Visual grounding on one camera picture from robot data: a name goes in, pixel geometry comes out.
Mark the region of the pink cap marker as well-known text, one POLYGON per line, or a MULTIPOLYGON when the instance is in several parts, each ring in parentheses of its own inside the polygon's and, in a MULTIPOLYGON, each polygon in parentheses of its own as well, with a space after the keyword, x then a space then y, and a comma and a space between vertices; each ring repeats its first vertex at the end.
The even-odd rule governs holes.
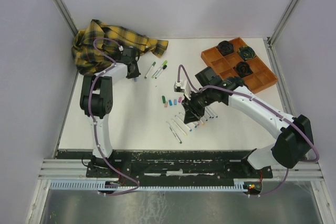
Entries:
POLYGON ((183 135, 187 136, 187 133, 182 129, 181 126, 179 126, 179 124, 174 119, 171 119, 171 121, 183 133, 183 135))

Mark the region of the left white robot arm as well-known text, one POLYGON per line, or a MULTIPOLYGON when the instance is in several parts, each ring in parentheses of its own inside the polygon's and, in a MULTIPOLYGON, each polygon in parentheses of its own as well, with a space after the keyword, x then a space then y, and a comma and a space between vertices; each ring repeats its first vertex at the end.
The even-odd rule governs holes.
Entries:
POLYGON ((91 126, 91 163, 105 177, 112 176, 116 171, 115 162, 108 159, 113 152, 108 126, 109 113, 113 107, 113 85, 121 79, 132 79, 140 75, 139 57, 140 51, 137 48, 125 47, 117 53, 110 66, 83 77, 80 108, 91 126))

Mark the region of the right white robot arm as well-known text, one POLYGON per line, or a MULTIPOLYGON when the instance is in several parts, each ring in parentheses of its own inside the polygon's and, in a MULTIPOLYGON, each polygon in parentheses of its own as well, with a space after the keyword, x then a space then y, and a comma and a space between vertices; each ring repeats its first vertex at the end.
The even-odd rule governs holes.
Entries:
POLYGON ((196 74, 200 89, 190 79, 177 79, 175 92, 184 95, 184 123, 199 121, 205 109, 214 102, 230 106, 261 125, 276 140, 274 144, 252 150, 241 164, 246 177, 254 177, 260 169, 280 164, 292 169, 305 155, 315 151, 310 120, 300 115, 295 117, 282 112, 255 96, 240 77, 221 79, 211 67, 196 74))

